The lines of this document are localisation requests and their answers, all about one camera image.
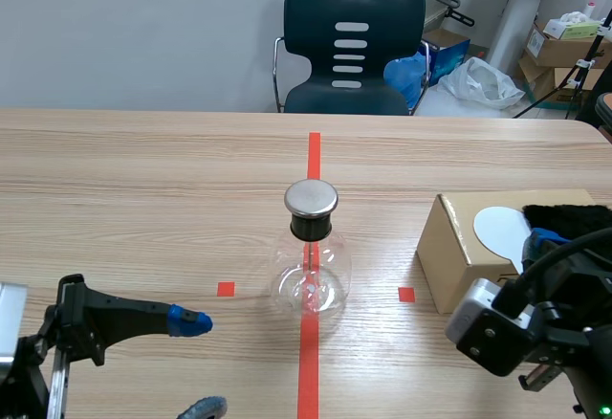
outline floor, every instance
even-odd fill
[[[511,118],[529,106],[529,101],[521,99],[505,110],[495,110],[481,103],[460,100],[439,85],[430,88],[417,110],[416,116],[464,117],[464,118]],[[565,111],[534,108],[523,119],[564,120]]]

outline blue plastic bag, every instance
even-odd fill
[[[384,67],[384,82],[402,93],[408,108],[417,104],[421,95],[421,81],[425,73],[425,56],[396,58]]]

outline chair backrest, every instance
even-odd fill
[[[417,52],[425,0],[285,0],[284,18],[285,48],[311,61],[311,80],[380,83],[390,60]]]

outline red tape line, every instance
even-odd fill
[[[308,178],[321,178],[321,134],[311,132],[308,138]],[[313,258],[304,247],[304,272],[312,260],[312,270],[319,267],[318,244]],[[299,327],[299,374],[297,378],[297,419],[318,419],[318,314],[307,311],[308,294],[302,293],[302,317]]]

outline black fur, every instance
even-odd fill
[[[523,213],[532,228],[554,231],[567,239],[612,227],[612,210],[606,206],[525,206]],[[610,241],[591,250],[612,259]]]

